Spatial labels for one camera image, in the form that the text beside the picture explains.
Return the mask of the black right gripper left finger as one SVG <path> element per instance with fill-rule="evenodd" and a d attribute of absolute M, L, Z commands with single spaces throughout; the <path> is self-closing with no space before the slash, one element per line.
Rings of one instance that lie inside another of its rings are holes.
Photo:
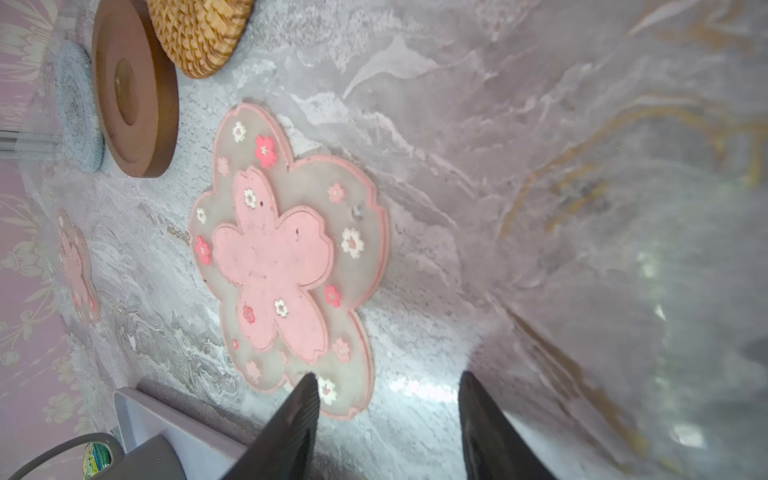
<path fill-rule="evenodd" d="M 223 479 L 309 479 L 319 416 L 318 378 L 308 373 Z"/>

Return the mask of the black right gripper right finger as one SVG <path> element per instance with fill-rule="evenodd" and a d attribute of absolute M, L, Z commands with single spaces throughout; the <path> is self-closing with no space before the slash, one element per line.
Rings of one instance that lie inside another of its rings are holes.
<path fill-rule="evenodd" d="M 461 375 L 458 408 L 469 480 L 555 479 L 470 371 Z"/>

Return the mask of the pink flower silicone coaster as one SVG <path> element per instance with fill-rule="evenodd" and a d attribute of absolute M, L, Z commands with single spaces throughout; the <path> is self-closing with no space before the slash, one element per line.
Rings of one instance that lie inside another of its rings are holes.
<path fill-rule="evenodd" d="M 242 103 L 219 125 L 211 186 L 192 207 L 189 233 L 245 382 L 271 393 L 312 373 L 324 415 L 363 412 L 375 374 L 358 311 L 389 254 L 371 179 L 336 156 L 297 157 L 275 117 Z"/>

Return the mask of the blue woven round coaster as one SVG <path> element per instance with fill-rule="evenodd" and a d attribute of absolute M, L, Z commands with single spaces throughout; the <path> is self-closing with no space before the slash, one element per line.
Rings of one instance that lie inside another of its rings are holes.
<path fill-rule="evenodd" d="M 91 61 L 77 43 L 66 40 L 55 55 L 54 86 L 63 151 L 84 171 L 102 165 L 104 136 L 94 99 Z"/>

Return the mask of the brown wooden round coaster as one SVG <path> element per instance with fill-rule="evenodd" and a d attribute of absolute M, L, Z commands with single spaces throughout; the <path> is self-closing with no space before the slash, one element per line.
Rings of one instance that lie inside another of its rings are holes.
<path fill-rule="evenodd" d="M 163 175 L 177 143 L 178 85 L 144 1 L 99 3 L 92 79 L 100 127 L 118 167 L 135 178 Z"/>

